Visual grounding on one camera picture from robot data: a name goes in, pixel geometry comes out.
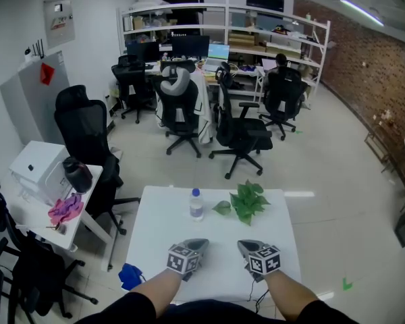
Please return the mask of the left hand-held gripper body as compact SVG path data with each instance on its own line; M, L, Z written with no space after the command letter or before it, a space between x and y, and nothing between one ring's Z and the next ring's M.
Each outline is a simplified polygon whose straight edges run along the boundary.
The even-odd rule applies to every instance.
M209 240L194 238L173 244L168 250L167 268L179 273L183 281L188 281L200 267Z

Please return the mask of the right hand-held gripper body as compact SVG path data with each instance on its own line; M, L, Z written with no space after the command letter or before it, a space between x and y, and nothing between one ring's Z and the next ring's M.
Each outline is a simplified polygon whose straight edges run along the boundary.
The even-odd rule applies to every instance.
M259 240L238 240L238 250L245 261L245 269L255 281L281 267L280 251L274 245Z

